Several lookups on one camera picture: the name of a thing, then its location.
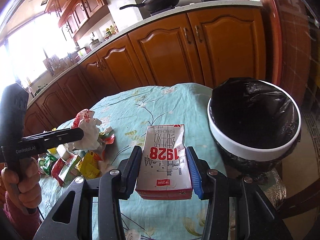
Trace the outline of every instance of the wok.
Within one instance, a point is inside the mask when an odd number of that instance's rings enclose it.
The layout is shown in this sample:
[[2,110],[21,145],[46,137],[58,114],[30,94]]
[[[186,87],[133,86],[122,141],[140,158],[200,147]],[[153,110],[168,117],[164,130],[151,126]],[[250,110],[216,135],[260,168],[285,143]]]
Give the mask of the wok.
[[138,4],[128,4],[120,7],[119,9],[125,9],[128,7],[144,7],[150,12],[156,12],[168,7],[174,7],[179,3],[179,0],[144,0],[142,3]]

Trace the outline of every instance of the yellow wrapper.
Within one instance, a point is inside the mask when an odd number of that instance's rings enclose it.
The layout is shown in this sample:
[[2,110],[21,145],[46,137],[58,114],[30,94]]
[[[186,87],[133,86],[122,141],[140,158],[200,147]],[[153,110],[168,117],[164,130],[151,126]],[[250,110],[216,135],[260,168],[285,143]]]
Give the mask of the yellow wrapper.
[[95,179],[100,173],[98,162],[93,157],[93,152],[86,153],[76,166],[76,169],[79,170],[86,179]]

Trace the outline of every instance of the countertop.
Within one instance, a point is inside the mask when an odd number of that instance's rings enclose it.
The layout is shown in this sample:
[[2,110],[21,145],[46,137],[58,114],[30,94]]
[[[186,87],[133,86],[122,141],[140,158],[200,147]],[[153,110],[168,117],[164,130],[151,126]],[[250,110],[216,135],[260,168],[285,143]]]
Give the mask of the countertop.
[[190,4],[190,5],[185,5],[185,6],[180,6],[175,9],[171,9],[162,13],[159,13],[157,15],[151,16],[147,19],[144,19],[140,22],[135,23],[134,25],[129,26],[128,28],[125,28],[124,30],[120,31],[116,35],[112,36],[108,40],[104,41],[101,43],[99,46],[97,46],[95,49],[90,51],[85,57],[83,57],[78,63],[74,64],[70,68],[66,69],[64,72],[62,72],[59,76],[57,76],[54,80],[52,80],[40,93],[38,93],[35,98],[33,98],[30,103],[28,104],[28,108],[31,106],[33,102],[35,102],[42,93],[44,93],[52,84],[54,84],[59,78],[61,78],[63,75],[68,73],[70,70],[81,64],[84,60],[89,58],[92,54],[97,52],[99,49],[102,47],[106,46],[108,43],[112,42],[113,40],[116,40],[117,38],[120,38],[121,36],[127,34],[128,32],[137,29],[145,24],[148,24],[150,22],[159,20],[161,18],[186,12],[186,11],[191,11],[191,10],[196,10],[196,9],[201,9],[201,8],[210,8],[214,6],[234,6],[234,5],[240,5],[240,6],[256,6],[256,7],[262,7],[262,3],[259,1],[251,1],[251,0],[219,0],[219,1],[209,1],[209,2],[200,2],[200,3],[195,3],[195,4]]

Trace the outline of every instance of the milk carton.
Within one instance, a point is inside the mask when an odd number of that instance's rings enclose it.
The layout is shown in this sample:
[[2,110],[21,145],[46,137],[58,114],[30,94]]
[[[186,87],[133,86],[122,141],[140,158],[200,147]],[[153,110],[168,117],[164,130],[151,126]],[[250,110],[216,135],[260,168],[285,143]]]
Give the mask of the milk carton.
[[184,125],[148,126],[136,191],[143,199],[190,199]]

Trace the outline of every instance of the maroon sleeve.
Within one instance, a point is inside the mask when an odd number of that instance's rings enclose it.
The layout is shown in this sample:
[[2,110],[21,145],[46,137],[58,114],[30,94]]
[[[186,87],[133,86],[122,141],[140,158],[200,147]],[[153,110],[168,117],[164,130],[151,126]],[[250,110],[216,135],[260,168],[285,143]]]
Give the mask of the maroon sleeve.
[[6,203],[3,211],[7,215],[9,221],[16,229],[17,233],[24,240],[32,240],[39,228],[39,211],[31,215],[25,215],[17,208],[8,196],[8,192],[5,193]]

